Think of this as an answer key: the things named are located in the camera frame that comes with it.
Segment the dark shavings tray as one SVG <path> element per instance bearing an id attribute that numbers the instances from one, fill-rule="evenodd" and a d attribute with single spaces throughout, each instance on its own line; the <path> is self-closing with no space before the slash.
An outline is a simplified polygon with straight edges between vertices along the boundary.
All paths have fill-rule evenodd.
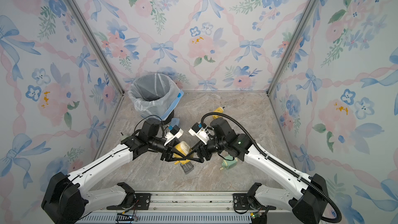
<path id="1" fill-rule="evenodd" d="M 180 166 L 185 174 L 189 174 L 194 169 L 194 165 L 191 162 L 187 162 L 185 164 L 181 163 Z"/>

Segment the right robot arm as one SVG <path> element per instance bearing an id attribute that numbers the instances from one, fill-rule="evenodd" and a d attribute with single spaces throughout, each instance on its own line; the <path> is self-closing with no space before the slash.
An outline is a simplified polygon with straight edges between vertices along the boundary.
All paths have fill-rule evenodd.
<path id="1" fill-rule="evenodd" d="M 198 162 L 210 160 L 215 153 L 228 152 L 234 158 L 250 164 L 277 181 L 283 188 L 271 189 L 253 184 L 248 196 L 258 206 L 273 206 L 291 211 L 304 224 L 325 220 L 324 211 L 329 194 L 325 179 L 310 176 L 284 163 L 261 147 L 235 119 L 217 118 L 209 126 L 195 123 L 189 133 L 199 141 L 192 148 Z"/>

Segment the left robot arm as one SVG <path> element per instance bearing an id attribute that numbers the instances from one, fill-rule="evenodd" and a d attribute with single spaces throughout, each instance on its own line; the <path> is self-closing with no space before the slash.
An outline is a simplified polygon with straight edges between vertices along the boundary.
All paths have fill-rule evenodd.
<path id="1" fill-rule="evenodd" d="M 158 136 L 159 130 L 164 130 L 162 122 L 150 118 L 139 130 L 89 165 L 69 174 L 55 174 L 49 181 L 41 208 L 55 224 L 74 224 L 102 208 L 129 211 L 148 203 L 125 182 L 103 190 L 93 191 L 92 187 L 117 168 L 147 152 L 160 153 L 161 160 L 166 162 L 193 157 L 192 149 L 179 140 L 183 133 L 179 126 L 174 126 L 163 137 Z"/>

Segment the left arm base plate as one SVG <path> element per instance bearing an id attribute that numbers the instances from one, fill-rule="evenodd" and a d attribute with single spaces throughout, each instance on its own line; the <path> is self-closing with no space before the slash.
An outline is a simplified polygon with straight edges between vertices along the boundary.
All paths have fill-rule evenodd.
<path id="1" fill-rule="evenodd" d="M 148 210 L 150 193 L 128 193 L 119 205 L 108 206 L 107 210 Z"/>

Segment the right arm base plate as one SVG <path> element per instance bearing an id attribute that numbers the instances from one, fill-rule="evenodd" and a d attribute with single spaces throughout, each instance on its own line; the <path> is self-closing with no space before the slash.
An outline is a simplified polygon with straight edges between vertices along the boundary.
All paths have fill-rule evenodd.
<path id="1" fill-rule="evenodd" d="M 274 206 L 261 205 L 254 196 L 247 196 L 246 193 L 234 193 L 232 196 L 233 207 L 240 213 L 244 211 L 276 210 Z"/>

